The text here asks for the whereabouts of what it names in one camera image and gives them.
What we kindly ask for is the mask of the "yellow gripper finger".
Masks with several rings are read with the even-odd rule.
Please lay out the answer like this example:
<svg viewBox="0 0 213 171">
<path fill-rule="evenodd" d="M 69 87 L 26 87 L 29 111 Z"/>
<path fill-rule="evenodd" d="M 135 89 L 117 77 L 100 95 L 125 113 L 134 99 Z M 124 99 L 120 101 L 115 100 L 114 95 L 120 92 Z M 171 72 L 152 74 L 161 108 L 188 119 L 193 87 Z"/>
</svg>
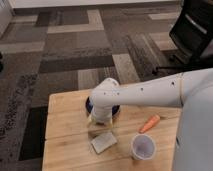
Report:
<svg viewBox="0 0 213 171">
<path fill-rule="evenodd" d="M 92 115 L 89 115 L 88 116 L 87 126 L 89 127 L 91 124 L 94 124 L 94 119 L 92 118 Z"/>
<path fill-rule="evenodd" d="M 109 120 L 108 122 L 105 123 L 107 128 L 113 128 L 113 120 Z"/>
</svg>

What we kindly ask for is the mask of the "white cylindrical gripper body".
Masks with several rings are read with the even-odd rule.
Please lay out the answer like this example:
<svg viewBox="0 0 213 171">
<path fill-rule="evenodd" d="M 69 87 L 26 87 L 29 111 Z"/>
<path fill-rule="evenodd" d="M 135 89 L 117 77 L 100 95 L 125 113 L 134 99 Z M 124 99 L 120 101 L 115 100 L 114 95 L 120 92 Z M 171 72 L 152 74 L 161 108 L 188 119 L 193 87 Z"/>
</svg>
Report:
<svg viewBox="0 0 213 171">
<path fill-rule="evenodd" d="M 94 107 L 91 112 L 91 118 L 96 123 L 109 124 L 112 121 L 112 109 Z"/>
</svg>

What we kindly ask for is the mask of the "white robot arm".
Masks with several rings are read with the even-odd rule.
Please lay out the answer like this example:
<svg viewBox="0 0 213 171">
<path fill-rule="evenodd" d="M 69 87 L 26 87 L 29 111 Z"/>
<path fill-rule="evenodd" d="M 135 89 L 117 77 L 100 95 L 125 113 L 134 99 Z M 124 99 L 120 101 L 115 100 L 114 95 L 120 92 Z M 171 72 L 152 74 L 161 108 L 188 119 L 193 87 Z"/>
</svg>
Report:
<svg viewBox="0 0 213 171">
<path fill-rule="evenodd" d="M 122 86 L 107 78 L 91 90 L 90 119 L 105 124 L 119 105 L 181 110 L 172 171 L 213 171 L 213 68 Z"/>
</svg>

